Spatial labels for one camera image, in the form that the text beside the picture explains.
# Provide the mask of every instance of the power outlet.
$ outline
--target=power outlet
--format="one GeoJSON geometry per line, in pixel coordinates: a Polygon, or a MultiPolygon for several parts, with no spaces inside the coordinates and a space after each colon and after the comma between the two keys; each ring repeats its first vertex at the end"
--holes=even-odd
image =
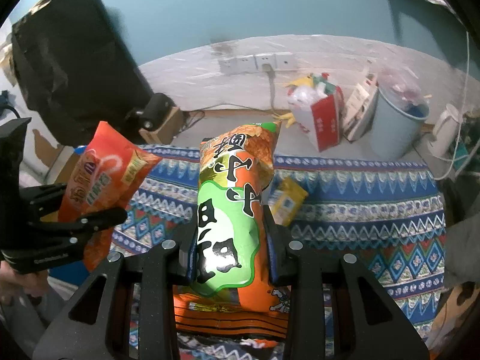
{"type": "Polygon", "coordinates": [[[259,71],[263,71],[262,65],[270,65],[273,70],[277,68],[277,61],[275,59],[275,54],[257,54],[255,56],[257,61],[257,66],[259,71]]]}
{"type": "Polygon", "coordinates": [[[278,71],[296,71],[298,69],[297,60],[291,52],[277,52],[275,60],[278,71]]]}
{"type": "Polygon", "coordinates": [[[218,60],[220,66],[220,72],[223,74],[237,74],[237,59],[236,58],[223,58],[218,60]]]}
{"type": "Polygon", "coordinates": [[[256,73],[257,71],[257,64],[253,55],[237,57],[237,73],[256,73]]]}

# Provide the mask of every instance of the person's hand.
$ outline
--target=person's hand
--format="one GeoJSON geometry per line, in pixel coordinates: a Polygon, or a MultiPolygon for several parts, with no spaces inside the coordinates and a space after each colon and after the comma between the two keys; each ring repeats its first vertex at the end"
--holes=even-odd
{"type": "Polygon", "coordinates": [[[0,296],[4,298],[3,302],[10,299],[12,295],[22,288],[27,295],[31,295],[34,298],[45,295],[47,289],[49,288],[49,284],[47,282],[48,275],[48,271],[41,271],[31,274],[19,274],[6,261],[1,261],[0,296]]]}

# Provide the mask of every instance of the white kettle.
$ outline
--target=white kettle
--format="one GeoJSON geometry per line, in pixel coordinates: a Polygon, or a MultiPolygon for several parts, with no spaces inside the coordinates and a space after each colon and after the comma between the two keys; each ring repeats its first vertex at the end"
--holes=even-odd
{"type": "Polygon", "coordinates": [[[430,152],[437,157],[442,157],[453,142],[460,128],[462,117],[458,109],[452,104],[447,104],[433,128],[433,140],[428,142],[430,152]]]}

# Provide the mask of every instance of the screw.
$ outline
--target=screw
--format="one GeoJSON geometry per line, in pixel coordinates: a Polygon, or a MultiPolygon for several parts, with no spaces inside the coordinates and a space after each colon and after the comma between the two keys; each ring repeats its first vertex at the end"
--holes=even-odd
{"type": "Polygon", "coordinates": [[[290,241],[289,247],[294,251],[299,251],[301,248],[303,248],[303,244],[300,241],[290,241]]]}
{"type": "Polygon", "coordinates": [[[121,256],[122,255],[120,254],[119,251],[113,251],[109,253],[106,259],[109,260],[110,263],[113,263],[114,261],[117,261],[121,256]]]}
{"type": "Polygon", "coordinates": [[[172,249],[175,247],[175,245],[177,245],[177,243],[172,239],[166,239],[162,242],[163,249],[172,249]]]}
{"type": "Polygon", "coordinates": [[[343,259],[345,260],[346,263],[349,264],[354,264],[357,262],[357,257],[355,257],[354,254],[347,253],[343,256],[343,259]]]}

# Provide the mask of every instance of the patterned tablecloth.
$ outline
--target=patterned tablecloth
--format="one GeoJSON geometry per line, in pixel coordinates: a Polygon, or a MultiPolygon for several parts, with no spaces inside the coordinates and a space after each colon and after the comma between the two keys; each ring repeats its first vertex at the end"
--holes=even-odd
{"type": "MultiPolygon", "coordinates": [[[[190,220],[197,200],[197,149],[143,148],[163,160],[130,201],[127,221],[114,231],[112,249],[126,255],[145,252],[168,239],[177,224],[190,220]]],[[[290,225],[294,239],[329,253],[356,254],[426,339],[445,265],[443,207],[426,164],[276,155],[274,166],[272,190],[290,176],[309,192],[290,225]]],[[[134,307],[130,335],[134,346],[138,343],[135,312],[134,307]]],[[[328,325],[331,311],[326,309],[325,315],[328,325]]],[[[184,333],[178,335],[178,342],[185,360],[229,356],[279,360],[283,347],[184,333]]]]}

